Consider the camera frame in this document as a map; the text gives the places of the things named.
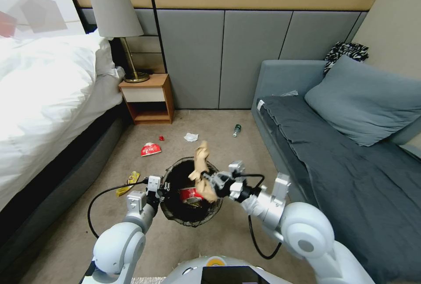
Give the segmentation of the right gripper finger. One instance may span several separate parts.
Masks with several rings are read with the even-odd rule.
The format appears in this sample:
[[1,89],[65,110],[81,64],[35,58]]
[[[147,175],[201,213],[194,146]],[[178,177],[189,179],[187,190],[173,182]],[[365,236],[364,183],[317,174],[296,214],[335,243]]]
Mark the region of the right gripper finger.
[[203,178],[207,179],[211,185],[225,185],[225,182],[228,180],[228,172],[226,171],[214,172],[212,174],[203,171],[201,175]]
[[228,196],[228,183],[225,183],[223,187],[216,184],[211,184],[210,200],[217,200]]

